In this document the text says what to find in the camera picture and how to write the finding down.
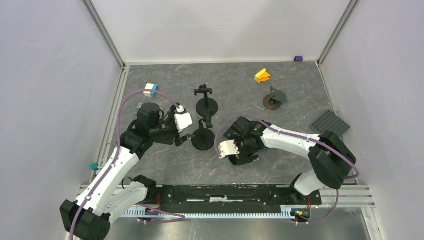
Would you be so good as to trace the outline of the black front phone stand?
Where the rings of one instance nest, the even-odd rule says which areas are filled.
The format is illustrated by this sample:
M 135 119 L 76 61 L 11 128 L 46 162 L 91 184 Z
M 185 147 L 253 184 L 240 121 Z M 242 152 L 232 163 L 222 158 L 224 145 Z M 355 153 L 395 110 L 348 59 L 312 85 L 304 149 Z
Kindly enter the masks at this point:
M 207 151 L 214 146 L 215 134 L 210 128 L 212 125 L 213 111 L 209 110 L 206 115 L 198 121 L 198 129 L 193 133 L 191 143 L 199 151 Z

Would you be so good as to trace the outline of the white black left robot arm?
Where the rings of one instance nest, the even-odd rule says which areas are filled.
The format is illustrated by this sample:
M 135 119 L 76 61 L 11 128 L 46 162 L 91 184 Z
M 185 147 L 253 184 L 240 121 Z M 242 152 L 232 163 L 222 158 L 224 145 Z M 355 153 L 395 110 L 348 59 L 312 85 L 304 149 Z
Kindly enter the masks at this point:
M 110 159 L 93 182 L 74 201 L 60 206 L 64 228 L 70 237 L 103 240 L 112 224 L 139 202 L 151 204 L 157 199 L 156 181 L 139 175 L 117 195 L 116 188 L 154 143 L 180 146 L 180 134 L 193 120 L 183 106 L 172 106 L 164 113 L 156 103 L 142 104 L 136 119 L 120 135 Z

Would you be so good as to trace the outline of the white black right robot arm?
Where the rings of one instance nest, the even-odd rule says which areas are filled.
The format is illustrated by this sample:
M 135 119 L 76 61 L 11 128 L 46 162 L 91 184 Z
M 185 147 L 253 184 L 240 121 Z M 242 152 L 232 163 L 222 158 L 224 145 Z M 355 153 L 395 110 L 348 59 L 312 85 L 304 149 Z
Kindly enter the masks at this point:
M 289 189 L 289 199 L 302 204 L 314 191 L 328 187 L 339 190 L 345 180 L 359 175 L 356 157 L 332 131 L 322 134 L 300 133 L 270 122 L 238 117 L 224 133 L 225 140 L 215 144 L 219 158 L 235 166 L 257 160 L 258 151 L 277 149 L 310 161 L 312 169 L 300 174 Z

